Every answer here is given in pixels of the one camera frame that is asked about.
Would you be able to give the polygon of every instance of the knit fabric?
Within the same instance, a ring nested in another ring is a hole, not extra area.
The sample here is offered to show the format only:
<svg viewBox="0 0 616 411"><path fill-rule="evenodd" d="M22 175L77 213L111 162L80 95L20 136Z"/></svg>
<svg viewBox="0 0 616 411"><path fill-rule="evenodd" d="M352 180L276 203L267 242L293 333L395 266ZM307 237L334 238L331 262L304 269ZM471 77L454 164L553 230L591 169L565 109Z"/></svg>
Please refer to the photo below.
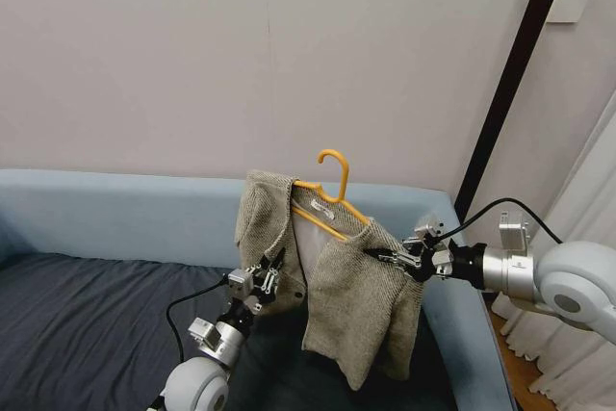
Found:
<svg viewBox="0 0 616 411"><path fill-rule="evenodd" d="M293 186L290 176L252 170L248 173L235 241L244 268L265 255L273 259L285 247L276 300L264 315L291 310L308 297L308 324L302 348L335 360L348 385L358 390L372 365L397 380L409 376L423 284L392 265L363 252L401 244L373 218L363 224L339 204L316 192ZM348 236L330 240L304 278L291 220L291 201ZM333 218L311 207L311 201Z"/></svg>

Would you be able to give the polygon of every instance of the light switch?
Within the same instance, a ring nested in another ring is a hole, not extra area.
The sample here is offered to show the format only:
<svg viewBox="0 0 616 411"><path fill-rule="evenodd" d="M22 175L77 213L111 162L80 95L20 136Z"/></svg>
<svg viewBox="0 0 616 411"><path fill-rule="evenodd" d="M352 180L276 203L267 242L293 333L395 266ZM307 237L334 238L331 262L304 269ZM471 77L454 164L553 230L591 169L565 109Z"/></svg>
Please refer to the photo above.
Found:
<svg viewBox="0 0 616 411"><path fill-rule="evenodd" d="M577 23L588 0L554 0L548 23Z"/></svg>

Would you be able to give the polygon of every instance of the black wire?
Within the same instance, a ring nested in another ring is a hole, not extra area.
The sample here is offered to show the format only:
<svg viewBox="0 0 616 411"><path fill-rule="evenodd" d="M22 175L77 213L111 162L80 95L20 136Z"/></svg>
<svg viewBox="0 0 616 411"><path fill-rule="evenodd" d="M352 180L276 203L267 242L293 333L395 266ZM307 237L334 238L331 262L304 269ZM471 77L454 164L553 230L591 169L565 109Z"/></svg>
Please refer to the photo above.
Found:
<svg viewBox="0 0 616 411"><path fill-rule="evenodd" d="M179 357L180 357L180 363L184 363L184 347L182 347L182 339L180 339L180 334L177 332L177 328L175 327L175 323L173 322L173 319L171 318L171 308L173 308L178 303L186 302L187 300L190 300L192 298L199 297L200 295L203 295L205 293L209 293L210 291L213 291L215 288L219 288L220 286L223 286L224 284L226 284L226 282L227 282L227 275L224 274L222 276L222 279L220 279L220 281L218 283L216 283L214 286L210 286L209 288L202 289L201 291L197 291L196 293L193 293L193 294L190 294L190 295L186 295L186 296L184 296L182 298L178 298L177 300L173 300L167 306L167 310L165 311L165 315L167 317L167 322L169 323L169 327L173 331L173 336L175 337L175 342L177 343L177 349L178 349L178 353L179 353Z"/></svg>
<svg viewBox="0 0 616 411"><path fill-rule="evenodd" d="M513 197L502 197L501 199L497 199L496 201L492 201L490 204L488 204L487 206L485 206L483 209L481 209L479 212L477 212L474 216L472 216L471 218L469 218L468 220L466 220L464 223L462 223L460 226L458 226L457 228L449 231L448 233L445 233L444 235L439 236L436 239L436 242L439 243L440 241L446 239L446 238L450 238L453 235L455 235L456 233L459 233L460 231L464 230L466 227L468 227L471 223L475 222L478 218L480 218L481 216L483 216L486 212L488 212L490 209L492 209L494 206L498 206L499 204L503 203L503 202L513 202L514 204L517 204L518 206L520 206L522 209L524 209L525 211L528 212L528 214L534 218L534 220L539 224L539 226L541 226L541 228L544 229L544 231L546 233L548 233L548 235L550 235L550 238L552 238L553 240L555 240L557 243L562 244L562 240L560 238L558 238L552 231L551 229L548 227L548 225L546 225L546 223L544 221L542 221L539 216L537 216L534 212L532 212L530 210L530 208L528 206L525 205L524 202L515 199Z"/></svg>

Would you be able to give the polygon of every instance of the hanger hook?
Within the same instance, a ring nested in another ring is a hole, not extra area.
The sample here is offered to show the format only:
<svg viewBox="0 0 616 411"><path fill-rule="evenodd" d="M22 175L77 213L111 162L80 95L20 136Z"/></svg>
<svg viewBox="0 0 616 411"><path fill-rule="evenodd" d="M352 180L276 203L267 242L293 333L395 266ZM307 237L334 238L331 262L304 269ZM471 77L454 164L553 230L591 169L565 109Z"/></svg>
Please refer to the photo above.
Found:
<svg viewBox="0 0 616 411"><path fill-rule="evenodd" d="M323 163L325 156L332 156L338 160L340 167L342 168L342 176L340 178L340 189L338 190L338 197L330 196L322 188L319 190L319 194L323 199L328 202L340 202L345 200L345 194L347 193L347 180L348 180L348 161L340 151L335 149L324 149L317 157L319 164Z"/></svg>

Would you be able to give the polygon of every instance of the black metal frame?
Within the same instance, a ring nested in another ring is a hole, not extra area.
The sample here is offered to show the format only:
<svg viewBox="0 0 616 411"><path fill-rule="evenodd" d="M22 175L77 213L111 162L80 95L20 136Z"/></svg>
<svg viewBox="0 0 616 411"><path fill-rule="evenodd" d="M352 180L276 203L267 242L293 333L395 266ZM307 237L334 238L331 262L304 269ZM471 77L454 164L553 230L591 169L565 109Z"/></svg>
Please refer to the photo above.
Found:
<svg viewBox="0 0 616 411"><path fill-rule="evenodd" d="M464 220L471 208L479 182L488 165L516 91L522 82L526 66L546 22L552 2L553 0L528 0L518 34L513 41L499 85L479 133L473 156L467 166L458 196L455 198L455 212L460 221Z"/></svg>

